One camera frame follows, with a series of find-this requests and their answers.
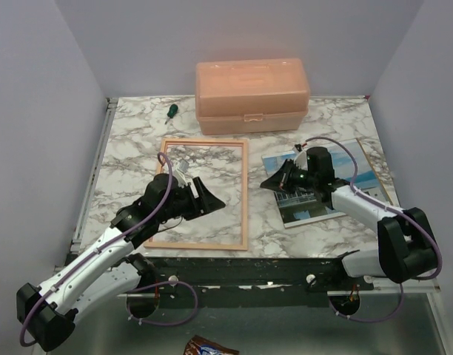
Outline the building photo print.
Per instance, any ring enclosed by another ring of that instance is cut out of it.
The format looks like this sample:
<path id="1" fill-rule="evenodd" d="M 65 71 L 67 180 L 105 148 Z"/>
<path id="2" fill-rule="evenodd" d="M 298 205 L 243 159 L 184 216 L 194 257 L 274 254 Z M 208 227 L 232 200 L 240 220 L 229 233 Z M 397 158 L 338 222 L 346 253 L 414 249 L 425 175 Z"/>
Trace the building photo print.
<path id="1" fill-rule="evenodd" d="M 342 144 L 352 153 L 358 164 L 358 176 L 355 180 L 356 187 L 378 200 L 391 203 L 392 199 L 385 190 L 377 172 L 372 168 L 371 160 L 365 153 L 361 142 L 356 138 L 343 141 Z M 336 175 L 345 180 L 350 180 L 353 173 L 351 158 L 334 143 L 326 143 L 324 146 L 332 156 Z M 266 175 L 268 177 L 274 175 L 286 159 L 293 159 L 295 156 L 296 153 L 293 151 L 264 155 L 262 161 Z M 329 209 L 317 202 L 313 192 L 309 189 L 292 194 L 276 192 L 274 197 L 283 225 L 287 229 L 343 216 L 342 212 Z"/>

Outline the pink wooden picture frame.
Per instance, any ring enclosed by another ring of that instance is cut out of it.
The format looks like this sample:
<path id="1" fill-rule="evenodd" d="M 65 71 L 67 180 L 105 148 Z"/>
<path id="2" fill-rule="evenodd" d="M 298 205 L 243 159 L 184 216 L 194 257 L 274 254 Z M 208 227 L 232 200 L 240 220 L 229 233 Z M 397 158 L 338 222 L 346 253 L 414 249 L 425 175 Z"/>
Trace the pink wooden picture frame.
<path id="1" fill-rule="evenodd" d="M 146 249 L 184 249 L 212 251 L 247 251 L 248 243 L 248 140 L 225 138 L 162 138 L 161 151 L 166 152 L 168 146 L 228 146 L 240 147 L 242 153 L 241 165 L 241 241 L 239 244 L 221 243 L 184 243 L 156 242 L 148 240 L 144 243 Z"/>

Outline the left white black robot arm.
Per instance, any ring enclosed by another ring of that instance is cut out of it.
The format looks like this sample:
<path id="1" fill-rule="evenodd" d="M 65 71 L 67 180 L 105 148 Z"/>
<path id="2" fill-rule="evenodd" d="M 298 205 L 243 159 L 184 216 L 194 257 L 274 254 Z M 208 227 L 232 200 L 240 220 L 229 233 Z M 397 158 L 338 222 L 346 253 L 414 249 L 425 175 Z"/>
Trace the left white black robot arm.
<path id="1" fill-rule="evenodd" d="M 16 293 L 16 316 L 25 335 L 44 351 L 60 346 L 89 310 L 111 296 L 155 285 L 154 265 L 136 249 L 170 219 L 193 220 L 223 209 L 199 177 L 179 183 L 162 173 L 140 198 L 119 209 L 104 233 L 68 266 L 39 285 L 24 284 Z"/>

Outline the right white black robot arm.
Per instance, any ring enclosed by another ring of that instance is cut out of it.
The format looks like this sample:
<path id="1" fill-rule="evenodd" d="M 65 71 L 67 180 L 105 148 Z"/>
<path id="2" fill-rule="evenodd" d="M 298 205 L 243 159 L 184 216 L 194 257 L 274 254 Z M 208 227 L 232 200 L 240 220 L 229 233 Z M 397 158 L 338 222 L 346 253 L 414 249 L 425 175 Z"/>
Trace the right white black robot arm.
<path id="1" fill-rule="evenodd" d="M 309 190 L 321 205 L 342 212 L 377 235 L 377 249 L 342 256 L 342 265 L 330 271 L 334 287 L 345 290 L 357 277 L 385 277 L 394 283 L 430 279 L 439 271 L 442 257 L 426 214 L 418 209 L 390 206 L 336 177 L 332 156 L 325 147 L 302 151 L 287 159 L 260 187 L 292 194 Z"/>

